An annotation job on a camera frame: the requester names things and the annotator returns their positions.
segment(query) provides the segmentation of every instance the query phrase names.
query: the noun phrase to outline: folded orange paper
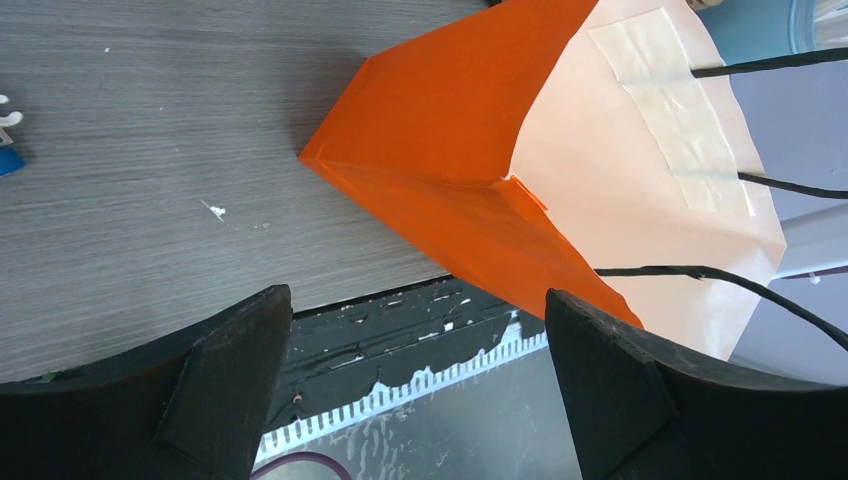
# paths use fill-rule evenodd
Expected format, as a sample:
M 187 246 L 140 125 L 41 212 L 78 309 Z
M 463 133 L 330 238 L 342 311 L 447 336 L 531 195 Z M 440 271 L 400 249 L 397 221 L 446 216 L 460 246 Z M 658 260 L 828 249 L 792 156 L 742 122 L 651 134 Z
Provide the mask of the folded orange paper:
M 509 166 L 595 0 L 506 2 L 368 59 L 301 160 L 445 269 L 544 318 L 549 288 L 634 325 Z

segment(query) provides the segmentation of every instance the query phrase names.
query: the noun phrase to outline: gray wooden table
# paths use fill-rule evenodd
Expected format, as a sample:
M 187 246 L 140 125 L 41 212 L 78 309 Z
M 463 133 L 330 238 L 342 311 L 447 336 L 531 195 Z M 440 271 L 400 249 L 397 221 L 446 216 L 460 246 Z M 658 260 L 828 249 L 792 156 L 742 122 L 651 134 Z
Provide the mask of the gray wooden table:
M 0 0 L 28 161 L 0 179 L 0 382 L 274 283 L 302 309 L 440 274 L 296 153 L 364 58 L 483 6 Z

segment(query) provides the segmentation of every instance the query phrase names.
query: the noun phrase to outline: black cable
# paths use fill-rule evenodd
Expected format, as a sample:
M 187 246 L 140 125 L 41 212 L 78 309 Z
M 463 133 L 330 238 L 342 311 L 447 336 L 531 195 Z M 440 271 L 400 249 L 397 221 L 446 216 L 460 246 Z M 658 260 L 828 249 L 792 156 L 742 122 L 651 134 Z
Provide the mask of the black cable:
M 807 187 L 798 185 L 797 183 L 784 182 L 782 180 L 773 180 L 767 177 L 761 177 L 753 173 L 738 173 L 739 180 L 744 180 L 751 183 L 759 183 L 767 187 L 779 188 L 790 192 L 802 193 L 811 197 L 819 198 L 835 198 L 838 200 L 848 200 L 848 191 L 846 190 L 827 190 L 824 188 Z
M 821 317 L 813 314 L 809 310 L 787 299 L 786 297 L 783 297 L 769 290 L 768 288 L 760 285 L 759 283 L 752 282 L 747 278 L 740 277 L 739 275 L 735 275 L 730 272 L 725 272 L 724 270 L 720 270 L 718 268 L 691 265 L 652 265 L 638 268 L 598 268 L 595 269 L 595 272 L 601 277 L 685 275 L 687 277 L 692 277 L 696 280 L 710 278 L 713 280 L 722 280 L 725 282 L 730 282 L 748 291 L 754 292 L 757 295 L 767 300 L 770 300 L 776 303 L 777 305 L 780 305 L 789 312 L 794 313 L 795 315 L 803 318 L 804 320 L 811 323 L 814 327 L 824 332 L 825 335 L 832 338 L 836 343 L 839 344 L 840 347 L 848 351 L 848 334 L 846 334 L 839 328 L 835 327 L 834 325 L 831 325 Z
M 838 62 L 848 60 L 848 47 L 829 48 L 827 50 L 816 50 L 815 52 L 796 53 L 783 57 L 755 60 L 753 62 L 737 63 L 726 67 L 699 68 L 692 70 L 695 78 L 721 77 L 736 73 L 752 73 L 764 70 L 777 70 L 787 67 L 805 67 L 817 63 Z

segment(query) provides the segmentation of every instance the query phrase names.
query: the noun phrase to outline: black surface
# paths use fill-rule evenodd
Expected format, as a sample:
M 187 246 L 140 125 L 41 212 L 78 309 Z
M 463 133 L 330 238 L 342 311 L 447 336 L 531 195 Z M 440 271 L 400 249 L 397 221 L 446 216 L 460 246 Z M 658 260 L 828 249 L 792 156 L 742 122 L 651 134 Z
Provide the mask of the black surface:
M 361 480 L 579 480 L 547 349 L 307 443 Z M 290 464 L 264 480 L 338 480 Z
M 271 287 L 120 355 L 0 385 L 0 478 L 247 478 L 290 325 L 288 287 Z
M 399 386 L 427 366 L 436 372 L 467 361 L 494 348 L 510 321 L 521 322 L 524 338 L 544 330 L 539 319 L 450 276 L 300 312 L 265 431 L 357 401 L 377 381 Z
M 848 388 L 707 357 L 565 292 L 545 326 L 585 480 L 846 478 Z

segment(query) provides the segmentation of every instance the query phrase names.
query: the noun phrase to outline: purple cable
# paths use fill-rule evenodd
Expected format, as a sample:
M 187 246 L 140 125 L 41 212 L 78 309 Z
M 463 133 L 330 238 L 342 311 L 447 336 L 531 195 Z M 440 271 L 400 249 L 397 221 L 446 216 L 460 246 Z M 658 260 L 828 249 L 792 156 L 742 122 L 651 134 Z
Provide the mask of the purple cable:
M 250 474 L 250 480 L 256 480 L 257 478 L 263 477 L 271 473 L 271 471 L 276 470 L 277 468 L 292 462 L 320 463 L 321 465 L 324 465 L 325 467 L 332 470 L 342 480 L 353 480 L 353 477 L 347 472 L 347 470 L 344 469 L 341 463 L 322 453 L 317 452 L 296 452 L 290 453 L 288 455 L 283 455 L 282 457 L 268 462 L 267 464 L 256 469 L 255 472 Z

